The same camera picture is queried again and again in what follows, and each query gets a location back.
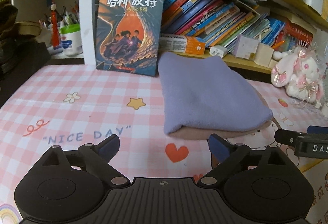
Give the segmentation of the purple and brown sweater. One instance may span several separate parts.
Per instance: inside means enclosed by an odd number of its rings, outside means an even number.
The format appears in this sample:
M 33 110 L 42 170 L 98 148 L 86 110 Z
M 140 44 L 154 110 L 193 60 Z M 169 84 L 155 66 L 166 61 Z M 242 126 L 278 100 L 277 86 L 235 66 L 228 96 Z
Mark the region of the purple and brown sweater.
M 158 61 L 164 101 L 163 131 L 170 137 L 225 139 L 268 128 L 272 110 L 261 94 L 220 57 L 163 53 Z

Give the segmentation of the pink white bunny plush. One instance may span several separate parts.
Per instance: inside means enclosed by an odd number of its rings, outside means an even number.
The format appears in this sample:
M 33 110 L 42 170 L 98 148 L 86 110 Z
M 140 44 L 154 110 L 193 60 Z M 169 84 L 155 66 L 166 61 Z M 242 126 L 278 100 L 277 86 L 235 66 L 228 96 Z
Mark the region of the pink white bunny plush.
M 297 46 L 281 53 L 281 58 L 271 70 L 271 84 L 285 88 L 289 97 L 301 103 L 316 103 L 324 95 L 322 71 L 315 52 Z

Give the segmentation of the pink checkered desk mat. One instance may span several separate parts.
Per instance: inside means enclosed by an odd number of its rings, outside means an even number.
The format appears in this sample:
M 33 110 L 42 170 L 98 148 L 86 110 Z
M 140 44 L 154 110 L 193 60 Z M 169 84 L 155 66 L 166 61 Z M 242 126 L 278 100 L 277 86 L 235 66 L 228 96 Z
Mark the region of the pink checkered desk mat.
M 264 130 L 229 139 L 253 149 L 276 144 L 278 128 L 306 132 L 327 127 L 327 118 L 308 104 L 296 105 L 282 89 L 248 82 L 273 112 Z M 52 145 L 75 150 L 117 134 L 120 151 L 109 162 L 129 177 L 193 177 L 211 170 L 206 140 L 172 138 L 163 132 L 163 96 L 159 77 L 98 71 L 87 65 L 46 66 L 28 79 L 1 107 L 1 223 L 20 223 L 14 190 Z M 304 173 L 315 191 L 306 220 L 327 223 L 327 160 L 296 157 L 281 150 Z

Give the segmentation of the wooden shelf board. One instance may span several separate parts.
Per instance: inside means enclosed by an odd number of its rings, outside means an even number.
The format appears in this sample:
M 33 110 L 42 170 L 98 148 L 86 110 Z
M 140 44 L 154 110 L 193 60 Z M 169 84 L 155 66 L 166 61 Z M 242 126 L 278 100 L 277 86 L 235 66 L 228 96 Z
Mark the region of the wooden shelf board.
M 205 59 L 211 57 L 209 54 L 209 51 L 206 50 L 204 55 L 194 55 L 194 54 L 185 54 L 185 53 L 178 53 L 178 55 L 188 58 L 198 58 L 198 59 Z M 238 68 L 238 69 L 245 69 L 249 71 L 255 71 L 258 73 L 264 73 L 264 74 L 271 74 L 271 68 L 264 67 L 261 65 L 257 65 L 254 61 L 236 58 L 231 54 L 227 54 L 223 57 L 223 61 L 232 68 Z

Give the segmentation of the cream pen holder box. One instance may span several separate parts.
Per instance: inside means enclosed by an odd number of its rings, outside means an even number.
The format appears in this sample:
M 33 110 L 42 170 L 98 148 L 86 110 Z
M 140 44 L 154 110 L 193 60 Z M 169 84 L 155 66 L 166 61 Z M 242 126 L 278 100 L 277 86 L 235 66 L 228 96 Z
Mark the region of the cream pen holder box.
M 254 62 L 263 67 L 269 67 L 274 49 L 269 45 L 259 43 L 255 53 Z

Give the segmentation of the white note card box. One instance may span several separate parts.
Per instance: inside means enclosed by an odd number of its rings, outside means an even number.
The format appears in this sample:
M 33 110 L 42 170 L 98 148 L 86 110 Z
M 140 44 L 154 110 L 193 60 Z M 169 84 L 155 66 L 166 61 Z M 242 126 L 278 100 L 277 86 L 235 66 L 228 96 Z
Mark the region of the white note card box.
M 245 37 L 244 35 L 240 34 L 237 37 L 233 50 L 234 57 L 246 60 L 254 60 L 259 43 L 260 41 L 257 39 Z

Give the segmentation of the white charger cube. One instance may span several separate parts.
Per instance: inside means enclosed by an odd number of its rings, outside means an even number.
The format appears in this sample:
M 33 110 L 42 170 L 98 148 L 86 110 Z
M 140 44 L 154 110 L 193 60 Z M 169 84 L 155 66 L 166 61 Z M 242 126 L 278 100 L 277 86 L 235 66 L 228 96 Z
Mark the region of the white charger cube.
M 210 56 L 217 56 L 220 58 L 224 58 L 227 54 L 227 48 L 220 46 L 220 45 L 216 45 L 216 46 L 212 46 L 209 50 L 209 54 Z

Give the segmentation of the orange white toothpaste box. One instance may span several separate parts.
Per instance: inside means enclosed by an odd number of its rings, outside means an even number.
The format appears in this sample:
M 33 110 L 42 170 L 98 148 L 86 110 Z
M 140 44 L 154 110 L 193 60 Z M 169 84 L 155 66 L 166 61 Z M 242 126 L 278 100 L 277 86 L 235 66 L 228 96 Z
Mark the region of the orange white toothpaste box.
M 184 35 L 161 34 L 159 38 L 160 50 L 175 53 L 203 55 L 205 45 L 205 41 L 201 38 Z

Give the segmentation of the white jar green lid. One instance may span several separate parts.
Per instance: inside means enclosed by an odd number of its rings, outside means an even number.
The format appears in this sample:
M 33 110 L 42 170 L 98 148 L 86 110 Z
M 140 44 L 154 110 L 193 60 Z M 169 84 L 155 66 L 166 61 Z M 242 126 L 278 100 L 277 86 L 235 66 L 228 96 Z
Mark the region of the white jar green lid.
M 66 25 L 60 29 L 61 46 L 68 57 L 83 53 L 80 24 Z

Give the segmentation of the red tassel ornament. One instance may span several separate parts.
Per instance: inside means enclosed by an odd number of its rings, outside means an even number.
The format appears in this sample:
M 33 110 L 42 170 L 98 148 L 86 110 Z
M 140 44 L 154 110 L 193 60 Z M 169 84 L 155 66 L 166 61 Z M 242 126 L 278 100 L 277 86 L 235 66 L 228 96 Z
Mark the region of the red tassel ornament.
M 51 5 L 51 22 L 52 22 L 52 45 L 53 49 L 58 49 L 60 47 L 60 38 L 57 26 L 57 14 L 56 5 L 52 3 Z

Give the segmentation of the dark olive jacket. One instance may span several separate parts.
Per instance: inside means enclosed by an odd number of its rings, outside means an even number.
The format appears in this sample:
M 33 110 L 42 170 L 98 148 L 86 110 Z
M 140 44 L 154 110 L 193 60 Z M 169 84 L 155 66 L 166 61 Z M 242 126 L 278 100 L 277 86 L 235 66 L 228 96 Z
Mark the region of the dark olive jacket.
M 29 52 L 28 43 L 41 33 L 40 24 L 16 21 L 18 9 L 1 0 L 1 78 L 4 78 Z

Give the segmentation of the row of colourful books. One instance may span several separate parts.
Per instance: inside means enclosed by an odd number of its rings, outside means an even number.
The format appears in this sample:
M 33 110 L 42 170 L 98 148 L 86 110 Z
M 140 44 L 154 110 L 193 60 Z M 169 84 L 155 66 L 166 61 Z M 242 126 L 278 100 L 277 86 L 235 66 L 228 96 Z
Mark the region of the row of colourful books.
M 206 49 L 220 45 L 232 53 L 237 37 L 254 38 L 282 52 L 300 41 L 311 42 L 313 34 L 292 24 L 280 12 L 256 10 L 237 0 L 168 0 L 161 34 L 201 38 Z

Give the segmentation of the Harry Potter book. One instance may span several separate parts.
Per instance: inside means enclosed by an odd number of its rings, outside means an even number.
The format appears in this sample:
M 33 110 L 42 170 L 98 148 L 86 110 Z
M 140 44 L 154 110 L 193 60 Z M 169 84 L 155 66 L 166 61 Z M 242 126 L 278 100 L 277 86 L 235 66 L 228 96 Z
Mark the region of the Harry Potter book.
M 96 69 L 154 77 L 164 0 L 99 0 Z

